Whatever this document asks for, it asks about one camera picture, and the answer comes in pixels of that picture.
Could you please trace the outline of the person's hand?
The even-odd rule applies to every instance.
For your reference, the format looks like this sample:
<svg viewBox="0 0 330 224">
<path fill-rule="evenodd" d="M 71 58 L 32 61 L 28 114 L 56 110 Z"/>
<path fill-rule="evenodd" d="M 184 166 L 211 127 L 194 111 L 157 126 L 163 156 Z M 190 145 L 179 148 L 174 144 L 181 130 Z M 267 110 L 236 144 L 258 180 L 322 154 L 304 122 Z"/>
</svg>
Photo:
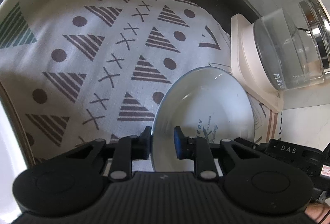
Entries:
<svg viewBox="0 0 330 224">
<path fill-rule="evenodd" d="M 305 213 L 316 223 L 330 223 L 330 206 L 327 203 L 310 203 L 305 210 Z"/>
</svg>

